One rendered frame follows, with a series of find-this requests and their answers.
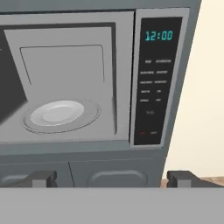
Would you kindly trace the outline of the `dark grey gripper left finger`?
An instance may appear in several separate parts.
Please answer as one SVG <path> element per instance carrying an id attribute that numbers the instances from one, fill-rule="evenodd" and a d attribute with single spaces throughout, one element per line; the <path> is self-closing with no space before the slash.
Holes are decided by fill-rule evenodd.
<path id="1" fill-rule="evenodd" d="M 34 171 L 26 178 L 7 184 L 7 187 L 47 188 L 55 187 L 57 179 L 56 171 Z"/>

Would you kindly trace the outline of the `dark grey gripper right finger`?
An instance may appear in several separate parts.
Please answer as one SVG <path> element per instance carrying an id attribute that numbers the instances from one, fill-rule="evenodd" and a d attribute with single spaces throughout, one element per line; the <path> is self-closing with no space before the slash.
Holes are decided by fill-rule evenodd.
<path id="1" fill-rule="evenodd" d="M 168 182 L 167 187 L 176 188 L 208 188 L 208 187 L 221 187 L 215 183 L 201 180 L 190 171 L 168 171 L 167 172 Z"/>

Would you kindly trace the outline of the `grey microwave oven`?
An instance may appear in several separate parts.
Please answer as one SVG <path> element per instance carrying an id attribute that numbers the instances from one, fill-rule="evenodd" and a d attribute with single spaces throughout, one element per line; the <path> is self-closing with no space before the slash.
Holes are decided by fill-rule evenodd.
<path id="1" fill-rule="evenodd" d="M 0 153 L 153 151 L 177 113 L 202 0 L 0 3 Z M 100 116 L 73 131 L 21 123 L 39 104 L 87 99 Z"/>

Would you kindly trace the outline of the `grey cupboard door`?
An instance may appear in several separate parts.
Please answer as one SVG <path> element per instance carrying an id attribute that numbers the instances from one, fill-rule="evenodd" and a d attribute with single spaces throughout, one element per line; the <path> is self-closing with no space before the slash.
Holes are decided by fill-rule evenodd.
<path id="1" fill-rule="evenodd" d="M 158 187 L 162 158 L 70 162 L 75 187 Z"/>
<path id="2" fill-rule="evenodd" d="M 57 187 L 74 187 L 68 162 L 35 164 L 1 164 L 0 186 L 22 180 L 35 171 L 56 171 Z"/>

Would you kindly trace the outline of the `white plate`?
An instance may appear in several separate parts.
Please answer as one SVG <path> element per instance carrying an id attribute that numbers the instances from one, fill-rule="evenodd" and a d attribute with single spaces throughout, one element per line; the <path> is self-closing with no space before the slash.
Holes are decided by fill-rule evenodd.
<path id="1" fill-rule="evenodd" d="M 84 106 L 77 101 L 49 102 L 31 113 L 31 121 L 38 126 L 59 126 L 70 123 L 84 113 Z"/>

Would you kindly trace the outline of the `grey glass turntable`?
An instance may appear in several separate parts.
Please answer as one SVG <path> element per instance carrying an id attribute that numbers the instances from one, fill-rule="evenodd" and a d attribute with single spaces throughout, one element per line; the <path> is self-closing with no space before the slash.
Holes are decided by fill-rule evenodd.
<path id="1" fill-rule="evenodd" d="M 84 106 L 83 115 L 72 122 L 59 125 L 59 126 L 47 126 L 47 127 L 38 126 L 37 124 L 31 121 L 31 114 L 35 109 L 49 102 L 57 102 L 57 101 L 49 101 L 49 102 L 39 104 L 25 111 L 21 117 L 21 123 L 27 130 L 33 133 L 39 133 L 39 134 L 63 133 L 63 132 L 78 130 L 85 126 L 88 126 L 90 123 L 94 122 L 100 116 L 102 112 L 102 109 L 99 104 L 87 99 L 72 99 L 72 100 L 58 100 L 58 101 L 75 101 L 75 102 L 81 103 Z"/>

